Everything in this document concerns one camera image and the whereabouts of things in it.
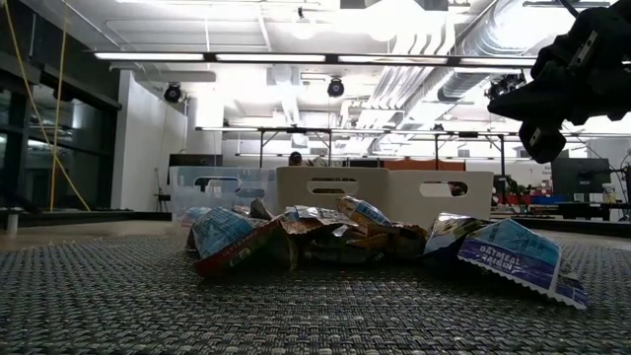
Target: white crate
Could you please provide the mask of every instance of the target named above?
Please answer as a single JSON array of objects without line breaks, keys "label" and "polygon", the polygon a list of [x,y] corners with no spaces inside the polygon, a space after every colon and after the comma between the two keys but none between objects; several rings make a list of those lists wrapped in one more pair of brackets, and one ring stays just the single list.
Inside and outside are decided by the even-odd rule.
[{"label": "white crate", "polygon": [[[490,218],[493,173],[389,171],[376,168],[278,168],[276,206],[307,205],[336,208],[345,194],[366,200],[391,221],[429,228],[441,212]],[[434,196],[421,191],[426,182],[464,182],[464,196]],[[319,193],[338,189],[340,193]]]}]

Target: window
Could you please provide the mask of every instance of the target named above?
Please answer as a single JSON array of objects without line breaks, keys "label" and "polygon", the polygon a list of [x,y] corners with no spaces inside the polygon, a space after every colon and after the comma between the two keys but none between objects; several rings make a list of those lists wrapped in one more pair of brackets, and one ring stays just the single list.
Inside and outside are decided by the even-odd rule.
[{"label": "window", "polygon": [[0,134],[0,207],[6,207],[4,191],[5,174],[4,174],[4,157],[7,151],[7,135]]},{"label": "window", "polygon": [[[54,90],[45,86],[34,88],[33,95],[42,125],[52,141],[54,135],[55,114],[57,98]],[[107,114],[99,109],[89,106],[77,99],[62,101],[59,106],[59,121],[57,125],[57,143],[73,145],[88,150],[103,150],[110,148],[111,142],[106,137],[114,134],[114,122]],[[35,113],[30,119],[29,134],[43,140],[41,127]]]},{"label": "window", "polygon": [[11,107],[11,93],[6,90],[0,89],[0,124],[9,123],[9,108],[10,107]]},{"label": "window", "polygon": [[[100,188],[103,178],[107,178],[107,174],[100,174],[103,169],[103,158],[60,147],[57,148],[57,154],[68,176],[90,208],[108,207],[109,191]],[[25,166],[25,197],[38,207],[49,207],[51,176],[52,153],[47,144],[29,140]],[[58,165],[55,170],[54,198],[55,208],[85,209]]]}]

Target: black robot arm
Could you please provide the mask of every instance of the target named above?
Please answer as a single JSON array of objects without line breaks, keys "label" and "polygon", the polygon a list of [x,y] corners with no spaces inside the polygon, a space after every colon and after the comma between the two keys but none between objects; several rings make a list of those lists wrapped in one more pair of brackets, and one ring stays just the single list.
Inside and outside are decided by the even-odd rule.
[{"label": "black robot arm", "polygon": [[532,82],[494,98],[492,113],[522,122],[520,139],[538,162],[554,160],[565,146],[565,119],[582,125],[631,110],[631,0],[580,13],[572,29],[542,48]]}]

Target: glass wall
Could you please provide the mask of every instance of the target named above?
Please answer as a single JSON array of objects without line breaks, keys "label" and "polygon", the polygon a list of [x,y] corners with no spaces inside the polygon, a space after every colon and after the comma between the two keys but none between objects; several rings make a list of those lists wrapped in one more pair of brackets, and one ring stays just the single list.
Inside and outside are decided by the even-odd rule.
[{"label": "glass wall", "polygon": [[[41,116],[41,125],[49,139],[54,134],[57,105],[57,99],[53,93],[51,88],[45,86],[37,86],[33,92],[35,104]],[[35,113],[32,114],[30,124],[29,135],[43,140],[41,126]],[[108,130],[110,124],[111,119],[107,117],[106,112],[77,99],[62,101],[57,122],[57,142],[84,149],[105,150],[108,148],[108,144],[106,144],[102,133],[104,130]]]},{"label": "glass wall", "polygon": [[[59,161],[76,190],[91,210],[107,209],[111,195],[116,112],[62,97],[64,101],[55,129],[57,101],[54,90],[44,85],[32,89],[40,119],[27,97],[0,92],[2,188],[9,186],[35,206],[48,210],[53,158],[44,132],[51,143],[56,133]],[[56,210],[85,209],[59,165],[55,169],[54,192]],[[6,205],[2,196],[0,203]]]},{"label": "glass wall", "polygon": [[[68,148],[58,148],[57,156],[75,188],[91,209],[99,204],[99,157]],[[45,142],[29,140],[25,169],[25,197],[39,207],[48,207],[52,189],[52,154]],[[55,168],[55,207],[84,209],[70,183],[57,164]]]}]

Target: floor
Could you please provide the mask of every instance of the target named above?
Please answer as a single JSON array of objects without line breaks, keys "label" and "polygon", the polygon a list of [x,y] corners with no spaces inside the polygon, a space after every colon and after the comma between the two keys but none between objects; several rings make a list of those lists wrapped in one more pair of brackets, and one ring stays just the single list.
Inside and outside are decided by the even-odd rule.
[{"label": "floor", "polygon": [[[573,233],[538,231],[541,235],[558,242],[577,242],[594,247],[631,250],[631,239],[596,237]],[[19,250],[61,244],[83,243],[111,237],[147,236],[183,237],[186,230],[171,222],[125,221],[85,225],[25,228],[15,237],[0,234],[0,250]]]},{"label": "floor", "polygon": [[0,238],[0,354],[630,354],[630,242],[543,234],[586,310],[457,264],[203,280],[170,223],[22,230]]},{"label": "floor", "polygon": [[171,222],[125,221],[84,225],[20,229],[17,236],[0,234],[0,250],[84,243],[103,238],[127,236],[180,236]]}]

